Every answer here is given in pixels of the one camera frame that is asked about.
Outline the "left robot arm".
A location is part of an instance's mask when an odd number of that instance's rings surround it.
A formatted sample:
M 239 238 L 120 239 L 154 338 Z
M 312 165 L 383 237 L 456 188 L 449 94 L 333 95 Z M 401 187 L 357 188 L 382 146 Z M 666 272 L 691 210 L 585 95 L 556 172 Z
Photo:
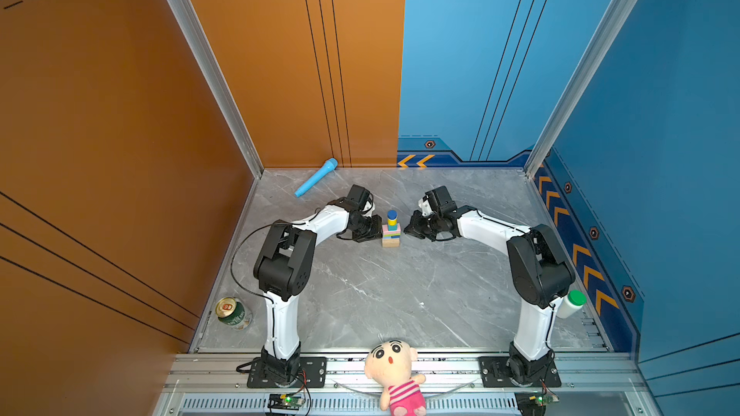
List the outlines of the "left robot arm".
M 283 364 L 300 354 L 298 300 L 308 286 L 315 250 L 329 238 L 365 243 L 382 237 L 382 218 L 374 196 L 360 186 L 298 221 L 277 220 L 269 227 L 254 264 L 254 278 L 268 316 L 264 352 Z

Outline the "pink rectangular block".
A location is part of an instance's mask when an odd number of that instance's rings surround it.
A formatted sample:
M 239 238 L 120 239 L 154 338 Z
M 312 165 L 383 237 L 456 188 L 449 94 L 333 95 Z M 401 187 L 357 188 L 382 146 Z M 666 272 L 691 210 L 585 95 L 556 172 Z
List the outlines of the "pink rectangular block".
M 402 231 L 401 231 L 400 228 L 399 228 L 400 231 L 398 231 L 398 232 L 388 232 L 387 231 L 387 225 L 383 225 L 382 226 L 382 229 L 383 229 L 383 236 L 401 235 L 401 233 L 402 233 Z

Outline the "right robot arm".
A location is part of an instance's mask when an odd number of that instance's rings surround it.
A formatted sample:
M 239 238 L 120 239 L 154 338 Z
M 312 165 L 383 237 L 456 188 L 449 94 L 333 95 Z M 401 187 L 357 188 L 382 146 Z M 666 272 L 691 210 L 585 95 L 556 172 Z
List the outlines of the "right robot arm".
M 441 233 L 477 241 L 508 255 L 516 292 L 521 298 L 518 331 L 510 348 L 509 367 L 526 375 L 549 366 L 554 352 L 551 333 L 557 318 L 567 319 L 585 304 L 585 294 L 570 287 L 576 271 L 553 228 L 507 223 L 469 206 L 458 206 L 446 187 L 427 192 L 404 232 L 437 241 Z

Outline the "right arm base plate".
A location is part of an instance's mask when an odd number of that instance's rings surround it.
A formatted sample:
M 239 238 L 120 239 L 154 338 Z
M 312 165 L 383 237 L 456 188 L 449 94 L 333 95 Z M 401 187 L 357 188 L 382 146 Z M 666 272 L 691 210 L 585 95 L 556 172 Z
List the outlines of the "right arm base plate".
M 478 358 L 483 385 L 487 388 L 562 386 L 554 356 L 528 361 L 520 356 L 481 356 Z

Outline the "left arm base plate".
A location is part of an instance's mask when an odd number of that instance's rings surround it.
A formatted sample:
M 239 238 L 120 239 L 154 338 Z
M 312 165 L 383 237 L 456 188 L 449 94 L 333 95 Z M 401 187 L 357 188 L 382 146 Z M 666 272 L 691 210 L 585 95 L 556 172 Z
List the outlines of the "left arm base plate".
M 325 356 L 299 356 L 277 360 L 270 356 L 258 358 L 250 369 L 247 386 L 255 389 L 323 388 L 326 383 L 328 360 Z

